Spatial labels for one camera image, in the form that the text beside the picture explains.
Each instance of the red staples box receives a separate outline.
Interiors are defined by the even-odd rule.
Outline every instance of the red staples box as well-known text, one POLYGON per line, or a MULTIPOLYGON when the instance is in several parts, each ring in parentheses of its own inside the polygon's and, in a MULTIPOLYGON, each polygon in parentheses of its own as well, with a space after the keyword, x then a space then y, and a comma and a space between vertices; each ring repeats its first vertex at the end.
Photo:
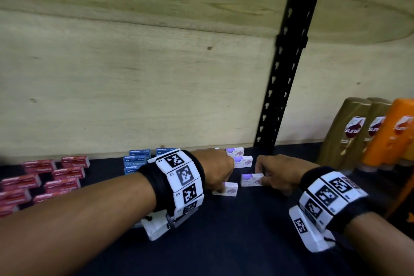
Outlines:
POLYGON ((91 164, 88 156, 68 156, 62 157, 60 160, 64 168, 68 167, 83 167, 88 168, 91 164))
POLYGON ((63 195, 63 194, 68 193, 70 191, 71 190, 62 190, 62 191, 57 191, 57 192, 53 192, 53 193, 45 193, 45 194, 36 195, 33 198, 33 202, 37 204, 37 203, 49 200, 51 198, 54 198, 55 196, 63 195))
POLYGON ((53 179, 60 180, 60 179, 67 179, 67 178, 85 178, 85 171, 83 167, 69 167, 69 168, 62 168, 56 169, 52 171, 53 179))
POLYGON ((78 178, 60 179, 45 183, 46 193, 59 192, 63 190, 75 190, 80 188, 78 178))
POLYGON ((23 176, 6 178, 0 183, 4 191, 38 188, 42 184, 38 174, 25 174, 23 176))
POLYGON ((45 160, 32 160, 29 162, 23 163, 24 170, 26 173, 51 173, 56 169, 56 164, 53 159, 45 159, 45 160))
POLYGON ((17 205, 0 206, 0 218, 9 216, 17 211, 19 211, 17 205))
POLYGON ((27 189, 0 192, 0 206, 19 205, 31 200, 27 189))

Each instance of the black metal upright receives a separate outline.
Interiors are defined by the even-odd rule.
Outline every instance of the black metal upright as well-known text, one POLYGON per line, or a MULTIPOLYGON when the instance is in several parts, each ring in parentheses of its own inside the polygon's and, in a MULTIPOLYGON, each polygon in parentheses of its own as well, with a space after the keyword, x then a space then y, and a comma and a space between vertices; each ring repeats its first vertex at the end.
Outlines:
POLYGON ((273 151, 317 0, 287 0, 254 147, 273 151))

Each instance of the black shelf surface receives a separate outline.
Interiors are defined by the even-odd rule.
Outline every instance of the black shelf surface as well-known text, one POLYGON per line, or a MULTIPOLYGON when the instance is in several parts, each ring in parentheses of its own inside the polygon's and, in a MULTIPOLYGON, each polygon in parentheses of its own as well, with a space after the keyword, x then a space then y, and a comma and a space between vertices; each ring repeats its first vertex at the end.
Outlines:
MULTIPOLYGON (((277 146, 275 153, 315 160, 319 148, 317 143, 277 146)), ((235 169, 229 181, 254 172, 258 154, 246 148, 252 167, 235 169)), ((19 166, 0 168, 1 178, 21 173, 19 166)), ((122 158, 92 160, 83 185, 122 175, 122 158)), ((131 229, 76 274, 354 275, 353 260, 339 247, 318 254, 304 247, 288 214, 291 204, 270 188, 239 186, 236 197, 207 192, 203 206, 176 231, 151 242, 144 229, 131 229)))

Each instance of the hand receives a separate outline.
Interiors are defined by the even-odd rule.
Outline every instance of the hand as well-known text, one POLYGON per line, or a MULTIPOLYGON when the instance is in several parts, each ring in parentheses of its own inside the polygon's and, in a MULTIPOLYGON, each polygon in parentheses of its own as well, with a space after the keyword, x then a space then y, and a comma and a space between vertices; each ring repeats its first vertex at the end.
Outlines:
POLYGON ((233 172, 234 159, 223 149, 196 150, 191 152, 203 166, 206 176, 206 189, 223 192, 224 184, 233 172))
POLYGON ((256 160, 255 173, 265 175, 261 179, 263 186, 270 186, 289 195, 299 185, 302 176, 316 167, 319 165, 286 155, 259 155, 256 160))

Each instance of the forearm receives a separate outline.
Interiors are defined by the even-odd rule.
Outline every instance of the forearm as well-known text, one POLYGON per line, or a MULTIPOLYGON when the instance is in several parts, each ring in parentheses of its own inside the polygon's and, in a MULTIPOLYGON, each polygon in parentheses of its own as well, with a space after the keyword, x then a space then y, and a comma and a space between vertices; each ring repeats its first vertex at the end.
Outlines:
POLYGON ((412 275, 414 241, 379 215, 365 213, 354 218, 344 235, 378 275, 412 275))
POLYGON ((0 270, 3 275, 71 273, 153 211, 156 203, 150 183, 135 173, 17 212, 0 221, 0 270))

